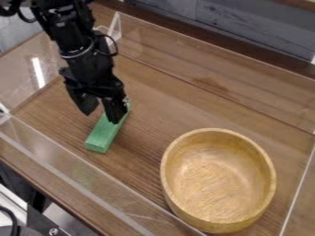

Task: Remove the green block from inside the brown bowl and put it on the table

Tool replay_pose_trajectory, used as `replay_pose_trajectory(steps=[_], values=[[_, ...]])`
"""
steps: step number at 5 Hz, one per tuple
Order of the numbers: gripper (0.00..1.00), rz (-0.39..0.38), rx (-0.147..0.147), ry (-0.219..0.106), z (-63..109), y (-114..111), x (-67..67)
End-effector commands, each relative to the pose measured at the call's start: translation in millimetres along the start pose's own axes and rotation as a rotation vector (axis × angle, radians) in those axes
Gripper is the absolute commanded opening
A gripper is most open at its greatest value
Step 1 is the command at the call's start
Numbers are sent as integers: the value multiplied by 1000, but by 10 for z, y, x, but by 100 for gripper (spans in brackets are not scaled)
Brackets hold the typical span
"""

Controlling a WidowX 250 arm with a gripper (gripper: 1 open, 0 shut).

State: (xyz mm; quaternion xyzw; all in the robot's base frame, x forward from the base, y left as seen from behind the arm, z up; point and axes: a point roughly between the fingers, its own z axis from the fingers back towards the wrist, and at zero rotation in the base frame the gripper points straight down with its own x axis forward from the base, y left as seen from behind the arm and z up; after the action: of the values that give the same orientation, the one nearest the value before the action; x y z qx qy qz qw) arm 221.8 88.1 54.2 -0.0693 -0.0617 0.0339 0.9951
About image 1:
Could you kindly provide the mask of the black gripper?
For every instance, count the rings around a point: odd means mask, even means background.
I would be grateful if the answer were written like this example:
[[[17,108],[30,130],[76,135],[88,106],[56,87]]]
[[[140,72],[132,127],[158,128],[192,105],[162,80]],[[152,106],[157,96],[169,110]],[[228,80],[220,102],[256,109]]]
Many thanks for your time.
[[[128,111],[122,82],[113,73],[117,52],[106,44],[60,45],[66,67],[58,70],[65,88],[80,112],[89,116],[102,100],[108,122],[117,124]]]

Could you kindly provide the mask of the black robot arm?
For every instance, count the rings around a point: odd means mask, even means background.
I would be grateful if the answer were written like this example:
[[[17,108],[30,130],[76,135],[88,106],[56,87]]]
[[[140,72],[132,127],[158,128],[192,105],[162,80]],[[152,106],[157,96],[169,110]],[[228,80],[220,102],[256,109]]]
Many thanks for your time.
[[[125,115],[124,84],[113,74],[118,47],[113,38],[93,29],[94,17],[85,0],[0,0],[0,17],[37,22],[54,41],[66,65],[58,69],[73,103],[82,114],[104,107],[108,121]]]

